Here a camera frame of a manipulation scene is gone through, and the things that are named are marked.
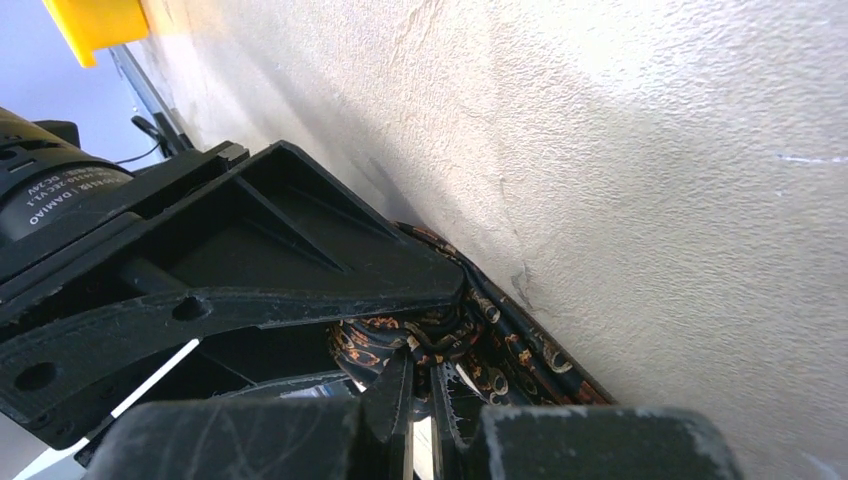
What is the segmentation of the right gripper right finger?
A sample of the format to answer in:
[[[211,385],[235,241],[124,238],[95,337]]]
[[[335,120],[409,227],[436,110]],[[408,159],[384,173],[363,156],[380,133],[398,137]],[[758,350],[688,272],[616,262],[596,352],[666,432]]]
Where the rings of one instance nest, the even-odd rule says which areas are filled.
[[[431,371],[437,479],[740,479],[703,415],[676,408],[486,405],[450,365]]]

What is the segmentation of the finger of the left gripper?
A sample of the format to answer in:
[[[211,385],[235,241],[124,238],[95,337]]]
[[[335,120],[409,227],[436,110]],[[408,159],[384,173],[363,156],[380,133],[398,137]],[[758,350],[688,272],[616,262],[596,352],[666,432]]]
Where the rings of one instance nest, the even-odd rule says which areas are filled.
[[[303,150],[140,173],[47,141],[1,163],[1,411],[56,449],[193,339],[446,307],[460,267]]]

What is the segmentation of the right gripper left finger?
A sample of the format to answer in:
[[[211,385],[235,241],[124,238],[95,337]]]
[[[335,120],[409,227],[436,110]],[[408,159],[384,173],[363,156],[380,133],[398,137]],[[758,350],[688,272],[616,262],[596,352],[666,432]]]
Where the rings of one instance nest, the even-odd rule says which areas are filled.
[[[414,363],[357,398],[153,402],[120,417],[88,479],[410,479]]]

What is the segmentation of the dark brown patterned tie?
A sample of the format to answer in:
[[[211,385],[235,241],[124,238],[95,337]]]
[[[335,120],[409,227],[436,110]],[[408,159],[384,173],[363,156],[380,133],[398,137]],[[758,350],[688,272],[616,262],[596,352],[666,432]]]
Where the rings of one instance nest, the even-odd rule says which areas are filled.
[[[436,233],[399,224],[406,235],[462,268],[456,303],[411,313],[350,318],[330,325],[329,351],[369,387],[390,357],[408,348],[419,379],[418,411],[429,407],[429,371],[459,367],[490,405],[612,405],[613,397],[515,300]]]

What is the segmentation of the yellow plastic bin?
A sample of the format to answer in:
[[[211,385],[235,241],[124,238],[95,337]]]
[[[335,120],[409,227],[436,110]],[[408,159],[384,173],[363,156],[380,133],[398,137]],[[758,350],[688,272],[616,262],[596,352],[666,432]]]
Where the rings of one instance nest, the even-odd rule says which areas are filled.
[[[79,65],[97,65],[95,52],[146,38],[150,29],[138,0],[44,0]]]

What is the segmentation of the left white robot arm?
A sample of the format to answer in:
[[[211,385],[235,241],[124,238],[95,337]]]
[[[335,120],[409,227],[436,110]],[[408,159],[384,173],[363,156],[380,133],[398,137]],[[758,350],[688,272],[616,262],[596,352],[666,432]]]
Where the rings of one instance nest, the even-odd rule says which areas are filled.
[[[54,449],[192,340],[159,398],[331,371],[325,323],[447,306],[463,282],[293,144],[131,173],[1,114],[1,411]]]

